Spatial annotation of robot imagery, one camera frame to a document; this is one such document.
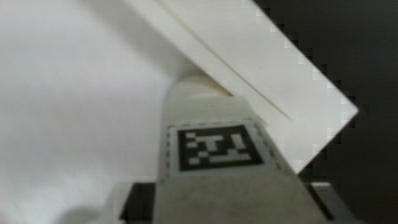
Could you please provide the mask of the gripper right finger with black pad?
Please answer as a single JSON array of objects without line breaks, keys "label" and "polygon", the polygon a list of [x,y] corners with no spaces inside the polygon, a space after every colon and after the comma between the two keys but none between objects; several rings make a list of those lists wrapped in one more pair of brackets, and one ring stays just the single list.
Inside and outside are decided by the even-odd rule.
[{"label": "gripper right finger with black pad", "polygon": [[368,224],[354,215],[329,182],[310,182],[308,190],[331,224]]}]

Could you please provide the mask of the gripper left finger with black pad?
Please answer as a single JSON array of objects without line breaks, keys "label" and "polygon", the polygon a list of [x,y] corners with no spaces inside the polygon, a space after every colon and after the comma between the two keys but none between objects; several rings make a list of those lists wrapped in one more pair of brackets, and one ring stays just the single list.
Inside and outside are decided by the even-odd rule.
[{"label": "gripper left finger with black pad", "polygon": [[153,224],[157,184],[121,183],[107,198],[100,224]]}]

